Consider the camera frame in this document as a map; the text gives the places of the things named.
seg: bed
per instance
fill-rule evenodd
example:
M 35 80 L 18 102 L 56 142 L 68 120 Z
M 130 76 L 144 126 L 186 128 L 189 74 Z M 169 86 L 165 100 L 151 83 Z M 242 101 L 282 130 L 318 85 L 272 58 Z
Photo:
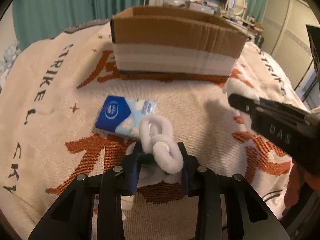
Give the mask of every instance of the bed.
M 18 38 L 36 28 L 14 20 Z M 30 32 L 0 94 L 0 209 L 23 240 L 77 174 L 103 173 L 133 142 L 94 127 L 109 94 L 157 101 L 156 113 L 172 122 L 175 141 L 218 174 L 242 174 L 281 218 L 291 158 L 246 129 L 228 104 L 225 83 L 120 80 L 108 20 L 82 20 L 89 22 L 72 22 L 60 34 L 42 29 L 51 39 Z M 260 97 L 306 110 L 281 67 L 252 42 L 244 46 L 232 79 Z M 126 202 L 126 239 L 194 236 L 197 198 L 184 196 L 179 184 L 139 188 Z

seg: round mirror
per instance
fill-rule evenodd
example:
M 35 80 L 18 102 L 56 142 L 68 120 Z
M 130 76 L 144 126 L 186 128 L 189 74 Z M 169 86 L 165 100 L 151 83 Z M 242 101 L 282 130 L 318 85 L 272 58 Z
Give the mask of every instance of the round mirror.
M 228 6 L 233 8 L 235 15 L 240 15 L 243 13 L 245 0 L 229 0 Z

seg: desk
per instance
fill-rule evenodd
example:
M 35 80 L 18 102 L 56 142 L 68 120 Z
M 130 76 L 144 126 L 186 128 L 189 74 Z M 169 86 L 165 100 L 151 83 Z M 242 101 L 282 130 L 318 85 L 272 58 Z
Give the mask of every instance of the desk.
M 237 22 L 233 22 L 230 21 L 228 19 L 225 19 L 226 22 L 228 22 L 229 24 L 231 24 L 233 27 L 236 27 L 239 31 L 241 31 L 244 35 L 246 35 L 248 38 L 251 39 L 251 41 L 253 41 L 254 44 L 256 44 L 259 48 L 261 48 L 263 42 L 264 42 L 264 38 L 256 33 L 254 30 L 247 28 L 245 26 L 243 26 L 240 23 Z

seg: clutter on desk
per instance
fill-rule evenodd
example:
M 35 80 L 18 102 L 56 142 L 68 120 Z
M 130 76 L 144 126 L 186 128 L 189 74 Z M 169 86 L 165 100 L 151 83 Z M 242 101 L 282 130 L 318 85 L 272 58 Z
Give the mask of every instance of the clutter on desk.
M 246 42 L 224 19 L 177 7 L 128 8 L 112 17 L 111 33 L 122 79 L 225 80 Z
M 185 7 L 187 0 L 166 0 L 164 5 L 176 6 L 176 7 Z
M 258 34 L 262 34 L 263 33 L 263 31 L 264 31 L 264 28 L 263 28 L 263 26 L 260 24 L 260 23 L 255 23 L 254 24 L 254 30 L 256 30 L 257 31 L 257 33 Z
M 254 25 L 254 23 L 255 23 L 255 19 L 254 19 L 254 17 L 252 16 L 252 15 L 248 15 L 247 16 L 247 21 L 249 21 L 252 25 Z
M 153 114 L 156 102 L 138 98 L 107 96 L 96 122 L 96 128 L 120 136 L 139 138 L 143 117 Z
M 186 7 L 193 11 L 199 11 L 199 12 L 204 12 L 208 14 L 215 13 L 215 8 L 211 6 L 207 6 L 206 4 L 203 3 L 203 1 L 201 1 L 201 3 L 186 1 Z

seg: blanket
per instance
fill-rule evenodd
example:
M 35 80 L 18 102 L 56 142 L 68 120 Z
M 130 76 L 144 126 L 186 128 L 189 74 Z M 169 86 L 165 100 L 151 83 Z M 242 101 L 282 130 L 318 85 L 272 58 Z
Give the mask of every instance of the blanket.
M 230 79 L 305 110 L 281 67 L 251 42 Z M 115 95 L 155 100 L 176 142 L 217 174 L 242 174 L 280 218 L 291 158 L 245 128 L 224 85 L 119 79 L 109 24 L 33 43 L 16 59 L 0 94 L 0 209 L 26 240 L 78 174 L 93 176 L 119 164 L 133 140 L 94 127 L 107 95 Z M 139 188 L 127 209 L 126 239 L 194 236 L 197 197 L 184 196 L 178 183 Z M 96 213 L 95 207 L 93 239 Z

